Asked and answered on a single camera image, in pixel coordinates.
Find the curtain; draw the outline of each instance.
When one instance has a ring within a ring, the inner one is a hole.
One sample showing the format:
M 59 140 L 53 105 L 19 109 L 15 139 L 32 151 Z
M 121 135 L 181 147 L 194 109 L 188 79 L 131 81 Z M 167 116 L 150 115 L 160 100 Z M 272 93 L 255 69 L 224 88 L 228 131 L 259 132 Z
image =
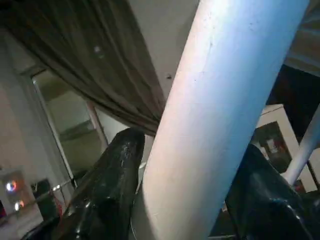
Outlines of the curtain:
M 108 115 L 155 135 L 165 100 L 126 0 L 10 3 L 1 22 L 43 67 Z
M 320 77 L 320 1 L 311 0 L 285 64 Z

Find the white furniture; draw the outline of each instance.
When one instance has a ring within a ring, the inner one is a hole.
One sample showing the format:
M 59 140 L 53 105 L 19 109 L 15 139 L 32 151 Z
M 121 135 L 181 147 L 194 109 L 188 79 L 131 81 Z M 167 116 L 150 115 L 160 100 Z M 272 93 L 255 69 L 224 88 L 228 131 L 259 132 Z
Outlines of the white furniture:
M 260 147 L 260 150 L 265 155 L 265 157 L 268 158 L 266 154 L 272 156 L 273 153 L 271 151 L 274 151 L 276 155 L 282 158 L 282 161 L 286 161 L 286 159 L 289 159 L 288 162 L 284 162 L 283 165 L 280 166 L 280 168 L 283 168 L 285 166 L 285 170 L 280 172 L 281 175 L 284 176 L 285 171 L 288 168 L 290 161 L 292 160 L 292 157 L 296 155 L 299 149 L 299 144 L 294 134 L 294 131 L 290 125 L 289 119 L 287 117 L 283 105 L 270 105 L 263 110 L 259 122 L 257 124 L 255 133 L 251 140 L 251 142 L 254 144 L 257 143 L 258 132 L 260 132 L 260 135 L 261 132 L 263 132 L 262 134 L 265 134 L 265 136 L 262 138 L 265 138 L 264 141 L 268 142 L 266 144 L 266 147 L 257 146 Z M 275 144 L 277 146 L 274 146 L 274 150 L 270 151 L 270 148 L 272 149 L 272 144 Z M 299 180 L 301 180 L 306 192 L 314 191 L 317 189 L 316 184 L 313 181 L 313 178 L 307 166 L 304 167 L 299 177 Z

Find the white wall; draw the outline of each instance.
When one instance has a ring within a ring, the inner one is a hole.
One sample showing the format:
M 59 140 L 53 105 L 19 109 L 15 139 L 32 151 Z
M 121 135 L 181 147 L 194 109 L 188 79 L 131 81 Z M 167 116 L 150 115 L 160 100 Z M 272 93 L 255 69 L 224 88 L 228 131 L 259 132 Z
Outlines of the white wall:
M 320 148 L 316 148 L 312 152 L 309 161 L 313 167 L 316 178 L 320 181 Z
M 51 99 L 47 102 L 47 107 L 58 133 L 90 120 L 86 102 L 73 91 L 66 91 Z
M 27 177 L 32 181 L 36 180 L 39 175 L 2 84 L 0 84 L 0 112 L 0 166 L 3 169 L 23 166 Z

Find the white metal rod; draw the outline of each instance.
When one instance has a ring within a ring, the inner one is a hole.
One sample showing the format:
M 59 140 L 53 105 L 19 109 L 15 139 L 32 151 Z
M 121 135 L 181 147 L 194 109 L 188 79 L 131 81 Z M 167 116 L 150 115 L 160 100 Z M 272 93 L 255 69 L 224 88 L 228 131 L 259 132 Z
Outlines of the white metal rod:
M 104 152 L 107 149 L 107 147 L 109 146 L 109 143 L 108 143 L 108 139 L 105 135 L 104 128 L 101 125 L 100 119 L 99 119 L 97 111 L 95 109 L 95 106 L 92 104 L 92 102 L 87 101 L 86 108 L 88 109 L 89 116 L 90 116 L 91 122 L 93 124 L 93 127 L 97 131 L 99 139 L 101 141 L 101 151 Z
M 137 240 L 208 237 L 308 0 L 201 0 L 132 215 Z
M 299 150 L 292 159 L 286 173 L 285 179 L 290 185 L 293 185 L 302 170 L 307 164 L 312 152 L 320 139 L 320 105 L 314 113 L 314 116 L 305 131 L 303 139 L 300 143 Z

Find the dark wall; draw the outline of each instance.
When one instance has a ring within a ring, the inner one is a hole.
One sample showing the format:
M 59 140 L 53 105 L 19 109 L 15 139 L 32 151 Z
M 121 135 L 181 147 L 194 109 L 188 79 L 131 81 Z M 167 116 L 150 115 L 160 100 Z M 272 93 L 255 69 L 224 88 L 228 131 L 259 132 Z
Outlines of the dark wall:
M 303 137 L 320 103 L 320 77 L 283 65 L 268 105 L 283 104 L 297 139 Z

